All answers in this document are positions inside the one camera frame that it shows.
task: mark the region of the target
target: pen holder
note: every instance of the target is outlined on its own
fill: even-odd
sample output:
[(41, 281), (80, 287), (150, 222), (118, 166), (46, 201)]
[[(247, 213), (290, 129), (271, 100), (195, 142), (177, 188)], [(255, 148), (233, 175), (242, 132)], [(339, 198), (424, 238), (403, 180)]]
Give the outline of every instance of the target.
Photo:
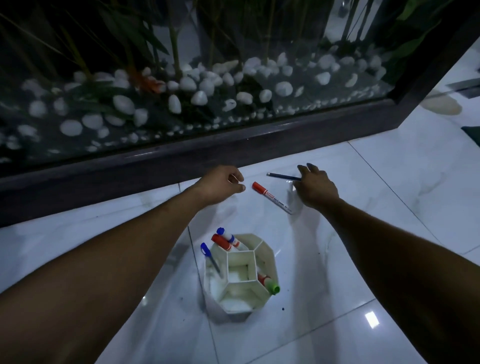
[(272, 248), (256, 235), (234, 235), (250, 250), (227, 252), (213, 244), (210, 251), (221, 276), (205, 260), (204, 289), (227, 314), (253, 312), (265, 305), (271, 294), (258, 281), (259, 272), (278, 283)]

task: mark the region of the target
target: white pen organizer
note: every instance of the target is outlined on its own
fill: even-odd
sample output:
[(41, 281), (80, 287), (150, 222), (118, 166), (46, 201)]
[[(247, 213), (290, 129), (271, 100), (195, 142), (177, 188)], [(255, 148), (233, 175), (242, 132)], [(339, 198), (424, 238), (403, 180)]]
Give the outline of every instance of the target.
[(227, 240), (217, 238), (209, 251), (207, 248), (210, 258), (202, 244), (202, 251), (208, 257), (205, 260), (204, 289), (227, 314), (262, 308), (272, 295), (280, 291), (275, 257), (268, 244), (254, 234), (239, 234), (234, 238), (235, 242), (240, 241), (244, 250), (235, 248), (233, 242), (228, 246), (225, 244)]

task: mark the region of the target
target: white tile floor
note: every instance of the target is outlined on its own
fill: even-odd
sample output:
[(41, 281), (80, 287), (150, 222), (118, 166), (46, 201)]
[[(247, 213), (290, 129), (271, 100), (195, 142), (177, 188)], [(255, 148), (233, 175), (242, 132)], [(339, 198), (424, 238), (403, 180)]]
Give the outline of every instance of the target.
[[(448, 82), (462, 80), (455, 72)], [(424, 363), (328, 222), (302, 208), (286, 182), (264, 174), (315, 163), (348, 202), (480, 264), (480, 148), (459, 128), (480, 105), (468, 105), (463, 119), (418, 107), (396, 130), (241, 168), (247, 185), (259, 182), (297, 214), (251, 189), (200, 212), (98, 363)], [(191, 183), (0, 229), (0, 291)], [(220, 314), (201, 286), (199, 244), (220, 225), (261, 236), (276, 254), (281, 293), (242, 320)]]

